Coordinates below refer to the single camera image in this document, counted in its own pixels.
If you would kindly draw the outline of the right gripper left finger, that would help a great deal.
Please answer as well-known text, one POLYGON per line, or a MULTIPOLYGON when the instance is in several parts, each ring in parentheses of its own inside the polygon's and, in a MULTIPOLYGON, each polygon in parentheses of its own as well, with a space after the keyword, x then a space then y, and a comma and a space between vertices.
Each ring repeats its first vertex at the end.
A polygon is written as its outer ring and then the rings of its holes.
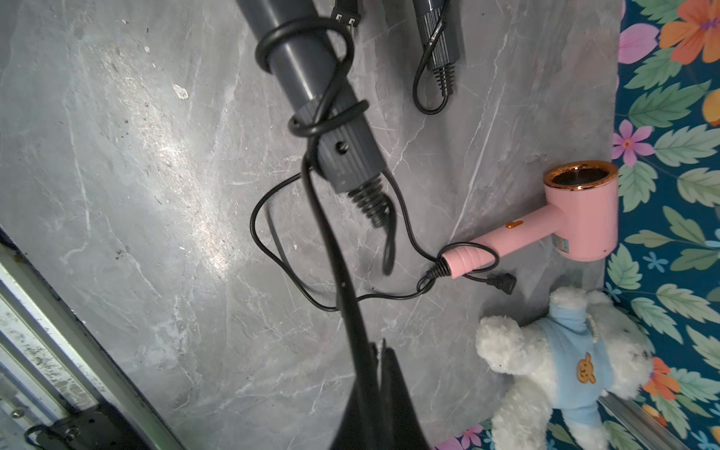
POLYGON ((362 382, 355 380, 330 449, 379 449, 380 413, 368 405, 362 382))

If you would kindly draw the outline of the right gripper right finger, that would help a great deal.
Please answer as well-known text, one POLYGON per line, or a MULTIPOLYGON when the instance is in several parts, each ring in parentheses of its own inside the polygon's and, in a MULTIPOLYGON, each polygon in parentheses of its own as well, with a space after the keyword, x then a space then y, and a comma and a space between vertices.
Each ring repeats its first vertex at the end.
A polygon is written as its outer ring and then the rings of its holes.
POLYGON ((394 349, 383 340, 380 348, 381 449, 431 448, 417 418, 394 349))

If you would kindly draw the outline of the pink hair dryer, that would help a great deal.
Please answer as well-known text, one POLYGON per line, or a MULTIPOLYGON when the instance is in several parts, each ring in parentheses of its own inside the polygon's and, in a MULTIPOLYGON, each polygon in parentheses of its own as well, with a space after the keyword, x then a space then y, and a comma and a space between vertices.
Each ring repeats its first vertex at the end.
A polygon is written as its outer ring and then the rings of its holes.
POLYGON ((567 163, 543 179, 547 204, 476 238, 472 246, 451 249, 440 267, 457 279, 546 237, 569 260, 592 263, 618 245, 619 169, 601 160, 567 163))

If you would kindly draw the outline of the dark grey hair dryer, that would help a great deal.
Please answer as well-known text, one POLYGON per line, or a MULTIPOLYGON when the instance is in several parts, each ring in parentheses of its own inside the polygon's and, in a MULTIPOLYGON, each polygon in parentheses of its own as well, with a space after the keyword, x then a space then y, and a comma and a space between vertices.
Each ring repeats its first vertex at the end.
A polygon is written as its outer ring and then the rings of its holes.
POLYGON ((347 76, 354 61, 349 28, 318 14, 311 1, 241 1, 258 44, 261 70, 274 75, 294 114, 290 132, 307 140, 309 166, 336 193, 348 195, 373 227, 396 225, 383 190, 386 160, 347 76))
POLYGON ((455 65, 459 60, 459 41, 451 22, 451 2, 415 0, 412 4, 423 47, 414 84, 429 71, 442 96, 447 98, 454 93, 455 65))

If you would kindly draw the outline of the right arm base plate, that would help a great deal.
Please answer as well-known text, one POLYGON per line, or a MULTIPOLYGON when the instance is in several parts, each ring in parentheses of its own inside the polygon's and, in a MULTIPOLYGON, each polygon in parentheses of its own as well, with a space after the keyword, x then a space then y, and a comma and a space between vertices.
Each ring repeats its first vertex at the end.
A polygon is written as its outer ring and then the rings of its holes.
POLYGON ((24 432, 35 449, 149 450, 150 446, 110 404, 99 404, 56 421, 35 425, 24 432))

